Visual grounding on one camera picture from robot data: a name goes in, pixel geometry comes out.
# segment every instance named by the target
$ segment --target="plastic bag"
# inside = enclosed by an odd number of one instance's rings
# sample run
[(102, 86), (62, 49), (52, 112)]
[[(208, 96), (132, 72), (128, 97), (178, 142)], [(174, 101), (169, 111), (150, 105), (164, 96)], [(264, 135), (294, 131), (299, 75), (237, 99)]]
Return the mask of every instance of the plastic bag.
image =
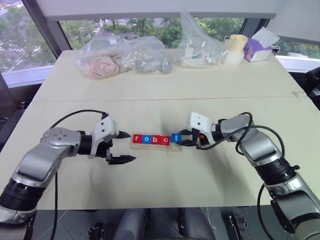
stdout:
[(126, 47), (126, 40), (120, 36), (96, 36), (75, 52), (75, 62), (81, 72), (91, 79), (112, 77), (129, 70), (123, 65)]
[(123, 65), (135, 69), (137, 73), (167, 74), (172, 70), (172, 64), (166, 52), (165, 45), (155, 36), (143, 36), (128, 40), (124, 52)]
[(174, 63), (186, 68), (211, 68), (220, 63), (222, 44), (208, 36), (189, 12), (181, 12), (183, 37)]

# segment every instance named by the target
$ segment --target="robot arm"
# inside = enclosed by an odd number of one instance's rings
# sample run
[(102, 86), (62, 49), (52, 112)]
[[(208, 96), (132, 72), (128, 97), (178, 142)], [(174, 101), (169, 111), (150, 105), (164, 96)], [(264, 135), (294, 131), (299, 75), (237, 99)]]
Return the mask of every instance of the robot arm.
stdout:
[[(183, 140), (183, 146), (208, 149), (230, 135), (229, 142), (238, 142), (250, 122), (245, 114), (221, 119), (217, 124), (201, 114), (192, 112), (187, 129), (181, 134), (191, 136)], [(298, 166), (290, 166), (271, 139), (251, 125), (239, 143), (243, 155), (264, 181), (272, 197), (271, 206), (282, 227), (295, 233), (297, 239), (320, 237), (320, 202), (303, 178), (296, 172)]]
[(91, 135), (61, 127), (47, 130), (40, 143), (27, 152), (0, 196), (0, 223), (22, 224), (32, 218), (38, 201), (64, 158), (77, 154), (102, 157), (109, 164), (124, 164), (135, 159), (129, 155), (113, 157), (113, 138), (128, 138), (119, 131), (111, 116), (98, 122)]

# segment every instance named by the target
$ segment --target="purple tissue box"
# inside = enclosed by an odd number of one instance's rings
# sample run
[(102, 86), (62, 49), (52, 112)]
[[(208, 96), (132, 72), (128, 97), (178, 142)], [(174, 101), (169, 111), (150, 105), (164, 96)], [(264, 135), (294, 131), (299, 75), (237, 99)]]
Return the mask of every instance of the purple tissue box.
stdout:
[(249, 38), (243, 51), (245, 59), (251, 63), (266, 60), (272, 52), (272, 47), (268, 46), (267, 48), (264, 48), (259, 41)]

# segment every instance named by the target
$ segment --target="tree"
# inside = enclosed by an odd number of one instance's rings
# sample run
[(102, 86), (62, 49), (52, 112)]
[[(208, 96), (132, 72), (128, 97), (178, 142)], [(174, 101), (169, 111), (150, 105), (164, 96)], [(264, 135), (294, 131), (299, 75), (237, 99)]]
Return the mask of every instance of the tree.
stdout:
[[(0, 21), (2, 48), (0, 70), (12, 68), (22, 60), (24, 68), (53, 64), (55, 58), (24, 7), (8, 7)], [(6, 51), (13, 46), (18, 51)]]
[(94, 20), (93, 23), (96, 24), (99, 29), (100, 29), (100, 32), (103, 34), (103, 35), (106, 35), (106, 30), (108, 28), (108, 24), (107, 24), (107, 21), (106, 20), (110, 20), (112, 22), (112, 28), (113, 30), (116, 30), (116, 25), (118, 23), (118, 20), (116, 18), (103, 18), (103, 19), (99, 19), (99, 20)]
[(131, 32), (131, 28), (127, 25), (121, 25), (121, 24), (115, 24), (113, 25), (107, 25), (105, 27), (105, 30), (108, 32), (112, 32), (115, 34), (120, 34), (120, 33), (127, 33)]
[(239, 34), (244, 18), (224, 17), (224, 18), (197, 18), (199, 25), (210, 37), (223, 42), (225, 36)]
[(163, 31), (158, 38), (166, 48), (177, 48), (183, 36), (181, 20), (179, 18), (164, 18), (162, 25), (164, 25)]
[(80, 49), (89, 42), (97, 27), (92, 20), (61, 21), (60, 24), (72, 49)]
[(131, 18), (127, 25), (131, 26), (134, 33), (139, 33), (141, 37), (148, 35), (154, 28), (153, 18)]
[(304, 44), (300, 42), (288, 42), (279, 40), (276, 45), (280, 47), (278, 55), (288, 56), (288, 53), (298, 53), (308, 56), (309, 58), (320, 59), (320, 46)]

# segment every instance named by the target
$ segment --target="yellow cup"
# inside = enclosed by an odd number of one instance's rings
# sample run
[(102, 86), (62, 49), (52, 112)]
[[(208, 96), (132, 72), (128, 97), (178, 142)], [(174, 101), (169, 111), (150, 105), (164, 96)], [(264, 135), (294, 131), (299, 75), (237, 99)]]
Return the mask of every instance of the yellow cup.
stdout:
[(232, 34), (227, 43), (227, 50), (233, 53), (241, 53), (248, 41), (248, 37), (241, 34)]

